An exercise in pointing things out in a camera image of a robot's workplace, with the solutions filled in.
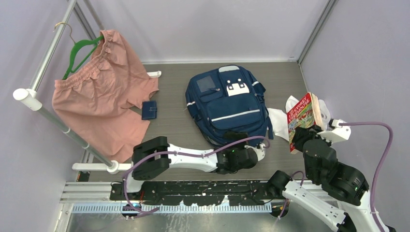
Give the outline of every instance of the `clothes hanger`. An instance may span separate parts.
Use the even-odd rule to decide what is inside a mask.
[[[64,77],[63,77],[63,80],[65,80],[65,79],[67,79],[67,77],[68,77],[68,75],[69,75],[70,73],[75,73],[75,72],[81,67],[81,65],[83,65],[84,62],[86,62],[86,60],[88,59],[88,57],[90,57],[91,54],[95,51],[95,49],[97,49],[98,42],[99,42],[100,40],[102,40],[102,39],[104,38],[104,36],[102,35],[102,36],[98,37],[98,38],[95,39],[95,40],[80,40],[80,41],[78,41],[78,42],[75,42],[75,40],[74,40],[73,37],[71,36],[71,33],[73,32],[73,28],[70,26],[70,24],[68,24],[68,23],[63,23],[63,22],[57,23],[57,24],[54,26],[54,29],[56,29],[56,27],[57,27],[58,25],[60,25],[60,24],[65,24],[65,25],[67,25],[67,26],[70,27],[70,30],[71,30],[71,31],[70,31],[70,38],[71,38],[71,40],[74,42],[74,47],[71,49],[71,53],[70,53],[70,65],[68,66],[68,69],[67,69],[67,71],[65,72],[65,75],[64,75]],[[93,49],[90,51],[90,53],[80,62],[80,64],[79,64],[76,68],[74,68],[74,70],[73,70],[75,56],[77,55],[78,51],[81,50],[81,48],[83,48],[83,47],[85,47],[85,46],[87,46],[87,45],[94,45],[94,48],[93,48]]]

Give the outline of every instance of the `wooden floor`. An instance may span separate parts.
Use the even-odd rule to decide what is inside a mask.
[[[306,94],[305,84],[296,62],[236,63],[253,73],[266,88],[265,103],[268,108],[285,110],[285,102],[290,95],[300,99]],[[209,149],[186,109],[185,90],[188,81],[196,74],[227,65],[216,64],[156,64],[146,65],[147,72],[162,71],[157,101],[158,117],[151,120],[144,141],[163,135],[176,146],[192,149]],[[240,180],[269,179],[276,170],[288,174],[303,170],[301,154],[289,153],[289,144],[280,137],[271,141],[265,158],[251,169],[243,169],[235,174],[213,174],[198,170],[170,169],[155,180]],[[120,181],[121,173],[92,172],[90,181]]]

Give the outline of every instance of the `red book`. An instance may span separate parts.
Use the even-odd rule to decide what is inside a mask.
[[[296,154],[292,139],[296,127],[309,128],[313,125],[323,127],[319,100],[313,93],[307,93],[287,114],[289,130],[289,147],[292,154]]]

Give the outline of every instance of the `backpack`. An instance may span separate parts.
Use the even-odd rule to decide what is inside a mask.
[[[234,142],[232,134],[266,136],[273,139],[272,124],[264,102],[265,88],[251,72],[236,65],[198,74],[188,83],[187,108],[212,145]],[[256,146],[262,139],[249,141]]]

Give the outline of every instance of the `dark blue wallet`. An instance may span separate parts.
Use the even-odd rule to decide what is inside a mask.
[[[157,102],[156,101],[144,101],[142,103],[142,120],[157,118]]]

